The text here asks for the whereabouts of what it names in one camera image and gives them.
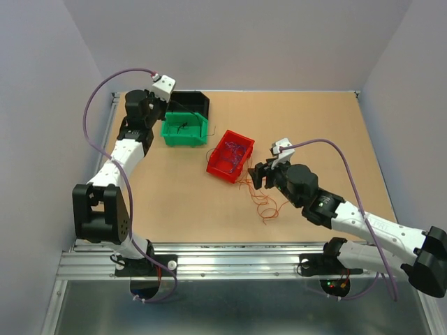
tangled orange cable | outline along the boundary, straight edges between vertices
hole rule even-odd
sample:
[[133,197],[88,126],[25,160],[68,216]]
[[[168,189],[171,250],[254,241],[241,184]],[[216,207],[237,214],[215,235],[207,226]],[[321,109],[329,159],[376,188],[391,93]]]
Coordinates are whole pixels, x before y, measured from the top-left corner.
[[[246,185],[248,187],[251,201],[253,201],[257,205],[256,211],[258,215],[263,219],[263,223],[266,225],[267,223],[265,222],[265,220],[272,220],[274,218],[277,218],[279,216],[279,211],[286,203],[288,203],[288,201],[284,202],[281,206],[278,207],[277,202],[269,195],[264,194],[262,191],[259,191],[260,194],[256,194],[256,190],[253,186],[253,181],[249,178],[248,169],[251,168],[251,163],[252,159],[249,158],[247,160],[248,168],[244,170],[242,177],[236,181],[236,184],[239,184],[239,189],[242,185]],[[268,207],[265,208],[263,211],[260,211],[260,208],[262,206],[269,205],[270,201],[273,202],[274,207]],[[268,211],[273,211],[273,213],[271,215],[265,214],[265,212]]]

gray wall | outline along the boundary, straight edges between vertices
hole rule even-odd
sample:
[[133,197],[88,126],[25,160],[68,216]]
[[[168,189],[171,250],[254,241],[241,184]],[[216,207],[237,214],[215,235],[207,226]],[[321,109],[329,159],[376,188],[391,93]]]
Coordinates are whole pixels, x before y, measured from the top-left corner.
[[[97,157],[81,121],[101,76],[61,0],[2,0],[0,46],[0,332],[39,334],[74,241],[71,190]],[[95,138],[109,100],[91,111]]]
[[273,90],[360,89],[411,3],[64,1],[104,76],[148,66],[182,89]]
[[[397,218],[405,225],[447,230],[446,88],[447,1],[414,0],[360,95]],[[439,303],[447,315],[447,298]]]

green bin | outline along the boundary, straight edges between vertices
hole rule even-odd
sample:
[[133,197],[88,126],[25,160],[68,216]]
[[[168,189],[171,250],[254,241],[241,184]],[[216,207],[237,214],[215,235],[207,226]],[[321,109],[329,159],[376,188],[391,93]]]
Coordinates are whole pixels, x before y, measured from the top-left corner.
[[207,135],[208,120],[199,113],[168,112],[161,126],[161,136],[170,147],[197,147],[206,144]]

tan tabletop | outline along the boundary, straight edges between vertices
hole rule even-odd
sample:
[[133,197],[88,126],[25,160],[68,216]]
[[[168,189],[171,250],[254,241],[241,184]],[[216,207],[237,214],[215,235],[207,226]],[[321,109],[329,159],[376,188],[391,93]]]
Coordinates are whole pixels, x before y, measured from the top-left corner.
[[[279,217],[266,221],[256,213],[246,186],[239,189],[208,173],[206,152],[227,129],[255,140],[253,165],[270,157],[273,142],[288,137],[295,144],[317,137],[340,146],[351,167],[367,211],[394,219],[376,156],[354,93],[205,92],[215,135],[203,147],[167,147],[154,127],[154,142],[131,175],[135,204],[134,231],[156,242],[328,241],[347,234],[322,228],[286,204]],[[124,94],[110,131],[112,151],[125,116]],[[308,165],[319,186],[356,203],[343,162],[329,145],[296,149],[292,163]],[[265,190],[279,204],[278,190]]]

red basket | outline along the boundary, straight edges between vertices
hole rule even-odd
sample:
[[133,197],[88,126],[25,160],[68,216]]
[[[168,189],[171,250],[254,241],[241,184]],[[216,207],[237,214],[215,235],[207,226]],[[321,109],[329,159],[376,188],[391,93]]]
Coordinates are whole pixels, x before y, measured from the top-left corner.
[[233,131],[226,131],[208,160],[207,172],[235,183],[245,161],[253,152],[254,141]]

